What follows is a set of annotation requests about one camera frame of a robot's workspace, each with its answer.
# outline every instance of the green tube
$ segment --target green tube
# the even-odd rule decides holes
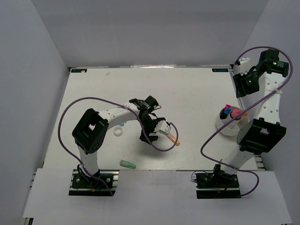
[[[129,169],[133,169],[133,170],[136,168],[136,165],[135,165],[135,164],[130,163],[130,162],[127,162],[127,161],[124,161],[124,160],[121,160],[121,161],[120,161],[120,166],[129,168]]]

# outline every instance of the gray platform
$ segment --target gray platform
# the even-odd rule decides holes
[[[191,172],[120,171],[114,197],[68,196],[72,169],[39,169],[24,217],[33,225],[281,225],[291,223],[273,172],[242,199],[196,199]],[[238,173],[241,192],[255,184]]]

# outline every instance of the white panel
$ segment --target white panel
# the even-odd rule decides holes
[[[202,157],[201,145],[216,131],[215,119],[226,105],[238,106],[229,73],[213,73],[211,68],[155,68],[155,69],[88,69],[87,73],[71,73],[59,116],[72,101],[94,96],[125,104],[128,100],[145,99],[152,95],[162,108],[157,116],[173,122],[179,131],[180,145],[169,152],[159,152],[139,140],[141,127],[130,121],[123,127],[121,137],[109,130],[98,150],[100,169],[118,170],[120,160],[134,163],[137,169],[213,169],[215,162]],[[67,112],[62,128],[62,139],[76,155],[79,151],[72,131],[84,112],[114,108],[107,103],[85,100],[72,106]],[[44,168],[76,168],[78,162],[61,147],[57,138],[57,126],[52,135]],[[167,149],[173,144],[160,136],[157,146]],[[236,137],[217,135],[204,149],[211,157],[222,159],[236,146]],[[256,170],[255,160],[249,160],[243,169]]]
[[[274,170],[293,224],[300,224],[300,167],[299,167],[299,84],[300,84],[300,1],[271,0],[244,50],[257,45],[271,45],[285,51],[294,64],[294,74],[282,89],[279,116],[281,125],[287,127],[286,136],[268,154],[263,154],[267,169]],[[261,50],[247,54],[257,63]],[[255,96],[245,97],[244,103],[250,105]]]
[[[231,64],[268,0],[32,0],[69,67]]]
[[[280,225],[290,223],[273,172],[242,199],[197,199],[191,172],[120,171],[113,197],[68,196],[71,169],[39,169],[24,217],[38,225]],[[238,173],[241,192],[255,176]]]
[[[0,3],[0,224],[19,224],[68,69],[30,0]]]

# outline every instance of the white table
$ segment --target white table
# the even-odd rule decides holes
[[[169,152],[158,152],[139,140],[141,128],[137,121],[123,127],[121,137],[109,130],[98,150],[100,169],[119,170],[121,159],[136,164],[137,169],[212,170],[214,162],[202,157],[201,145],[216,131],[215,118],[226,104],[238,106],[229,73],[213,73],[211,68],[88,68],[86,73],[71,73],[60,112],[45,158],[44,168],[76,168],[78,162],[60,146],[58,121],[72,101],[93,96],[120,104],[152,95],[162,109],[155,113],[172,121],[179,131],[180,146]],[[77,146],[71,133],[89,108],[96,111],[113,108],[103,102],[85,100],[72,106],[62,124],[62,140],[76,155]],[[222,159],[236,145],[235,137],[218,134],[204,149],[207,155]],[[172,142],[160,136],[154,142],[167,148]],[[254,159],[243,169],[256,170]]]
[[[197,199],[189,171],[122,170],[113,197],[68,196],[72,169],[38,169],[24,211],[33,225],[280,225],[291,223],[274,172],[241,199]],[[238,173],[241,193],[255,176]]]

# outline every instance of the blue cap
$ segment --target blue cap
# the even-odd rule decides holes
[[[224,110],[224,113],[228,115],[228,114],[230,113],[230,111],[231,111],[230,108],[226,108],[226,109]]]

